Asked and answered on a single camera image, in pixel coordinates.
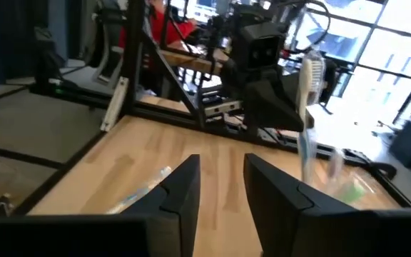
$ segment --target chair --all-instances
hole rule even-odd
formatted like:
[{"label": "chair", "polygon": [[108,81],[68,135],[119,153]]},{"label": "chair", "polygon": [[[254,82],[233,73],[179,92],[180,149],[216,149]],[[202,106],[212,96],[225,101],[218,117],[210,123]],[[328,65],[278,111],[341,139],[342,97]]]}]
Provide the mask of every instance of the chair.
[{"label": "chair", "polygon": [[96,26],[101,26],[102,28],[103,55],[92,79],[95,82],[114,89],[123,64],[121,61],[121,53],[119,51],[113,51],[118,48],[121,25],[115,23],[109,24],[104,21],[107,19],[123,21],[123,17],[117,12],[120,11],[117,0],[97,0],[96,5],[97,13],[93,14],[93,17]]}]

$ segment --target wooden tabletop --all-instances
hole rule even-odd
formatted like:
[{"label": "wooden tabletop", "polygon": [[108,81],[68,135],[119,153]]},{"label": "wooden tabletop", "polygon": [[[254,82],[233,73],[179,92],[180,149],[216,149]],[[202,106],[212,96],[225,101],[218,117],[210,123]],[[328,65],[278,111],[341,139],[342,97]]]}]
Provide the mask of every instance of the wooden tabletop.
[{"label": "wooden tabletop", "polygon": [[[186,106],[181,102],[170,101],[156,96],[144,96],[140,101],[147,104],[155,104],[177,111],[189,113]],[[326,146],[338,148],[350,148],[362,151],[370,159],[375,159],[384,151],[379,138],[372,136],[360,126],[355,126],[351,122],[344,122],[344,117],[340,114],[319,115],[323,110],[319,106],[309,109],[315,119],[316,141]],[[227,122],[241,124],[236,118],[228,117]],[[286,136],[298,137],[298,132],[281,131]]]},{"label": "wooden tabletop", "polygon": [[[186,48],[185,44],[180,43],[180,42],[171,44],[169,45],[169,47],[188,52],[188,49]],[[192,48],[193,53],[195,54],[203,53],[203,51],[201,51],[198,47],[195,47],[195,46],[190,46],[190,47]],[[177,54],[177,53],[173,53],[171,51],[166,51],[166,50],[162,50],[161,53],[163,54],[164,58],[171,66],[180,66],[180,67],[191,69],[194,71],[210,73],[210,69],[211,69],[210,61],[206,61],[205,59],[198,59],[195,57],[186,56],[183,54]],[[228,56],[226,56],[220,49],[216,49],[215,52],[213,53],[213,56],[215,57],[217,61],[217,63],[215,64],[215,68],[213,70],[213,74],[219,75],[221,67],[222,67],[220,62],[227,61]]]},{"label": "wooden tabletop", "polygon": [[[245,197],[244,154],[255,153],[300,178],[298,155],[136,117],[123,117],[30,214],[105,213],[161,168],[175,168],[194,153],[201,155],[202,173],[195,256],[259,256],[261,246]],[[325,167],[326,162],[316,161],[318,188]],[[347,167],[345,174],[351,170]],[[354,207],[399,208],[373,178],[365,179],[375,193]]]}]

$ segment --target person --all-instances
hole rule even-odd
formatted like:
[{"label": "person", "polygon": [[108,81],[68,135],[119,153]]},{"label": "person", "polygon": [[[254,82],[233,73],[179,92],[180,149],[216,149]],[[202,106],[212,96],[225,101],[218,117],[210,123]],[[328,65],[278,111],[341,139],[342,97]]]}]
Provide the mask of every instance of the person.
[{"label": "person", "polygon": [[[151,32],[152,37],[156,43],[161,42],[161,34],[163,33],[164,13],[165,6],[163,0],[150,0],[150,5],[153,6],[154,14],[151,17]],[[196,30],[197,21],[195,19],[189,19],[187,22],[177,24],[177,27],[182,35],[176,31],[176,28],[172,22],[168,22],[166,29],[166,44],[171,45],[181,41],[181,36],[186,38],[191,32]],[[126,43],[126,30],[123,28],[120,33],[119,46],[124,48]]]}]

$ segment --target clear plastic bag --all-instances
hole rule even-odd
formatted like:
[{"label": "clear plastic bag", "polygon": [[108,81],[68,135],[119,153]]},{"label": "clear plastic bag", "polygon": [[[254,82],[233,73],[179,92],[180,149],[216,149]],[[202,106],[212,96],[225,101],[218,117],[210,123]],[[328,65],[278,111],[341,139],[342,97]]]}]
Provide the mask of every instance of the clear plastic bag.
[{"label": "clear plastic bag", "polygon": [[160,182],[162,182],[172,172],[172,168],[167,166],[161,169],[143,188],[138,189],[134,194],[127,196],[122,201],[117,203],[113,208],[108,210],[106,214],[118,214],[139,199],[143,198],[147,193],[154,189]]},{"label": "clear plastic bag", "polygon": [[304,56],[304,59],[311,61],[313,72],[313,81],[307,97],[307,106],[317,104],[323,92],[326,65],[323,56],[316,50],[317,48],[318,46],[315,46],[314,49],[310,50]]},{"label": "clear plastic bag", "polygon": [[304,123],[304,129],[298,137],[298,153],[300,156],[302,181],[312,185],[315,173],[315,157],[317,152],[316,132],[308,128],[309,113],[307,106],[316,104],[323,91],[325,61],[321,53],[315,49],[303,58],[300,69],[299,89],[296,99],[298,114]]},{"label": "clear plastic bag", "polygon": [[328,162],[328,169],[326,170],[325,192],[330,193],[336,186],[340,174],[342,174],[345,162],[345,154],[342,149],[334,148]]},{"label": "clear plastic bag", "polygon": [[362,174],[352,171],[345,178],[338,179],[329,194],[343,203],[352,204],[369,193],[375,193],[372,186],[365,182]]}]

